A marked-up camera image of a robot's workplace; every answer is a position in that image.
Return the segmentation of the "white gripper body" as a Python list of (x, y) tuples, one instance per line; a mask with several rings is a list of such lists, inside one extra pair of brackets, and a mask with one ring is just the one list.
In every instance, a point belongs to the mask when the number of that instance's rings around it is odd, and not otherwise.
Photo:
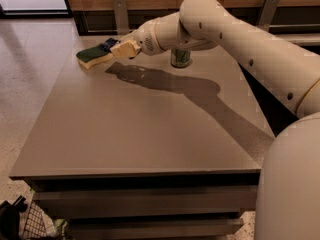
[(137, 42), (141, 51), (149, 56), (158, 55), (164, 52), (159, 45), (156, 36), (157, 21), (158, 19), (147, 21), (137, 30), (132, 32), (132, 38)]

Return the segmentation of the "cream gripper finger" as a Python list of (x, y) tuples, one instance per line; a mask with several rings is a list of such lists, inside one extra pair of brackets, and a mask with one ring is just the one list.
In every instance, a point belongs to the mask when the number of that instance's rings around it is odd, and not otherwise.
[(118, 58), (134, 58), (141, 51), (141, 47), (134, 40), (126, 40), (117, 43), (111, 48), (111, 53)]

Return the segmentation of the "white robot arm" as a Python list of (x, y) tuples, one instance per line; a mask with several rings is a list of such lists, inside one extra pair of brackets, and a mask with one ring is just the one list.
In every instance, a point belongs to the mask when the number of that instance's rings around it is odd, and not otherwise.
[(320, 55), (232, 16), (217, 0), (183, 0), (112, 47), (116, 57), (222, 47), (297, 116), (271, 144), (259, 178), (254, 240), (320, 240)]

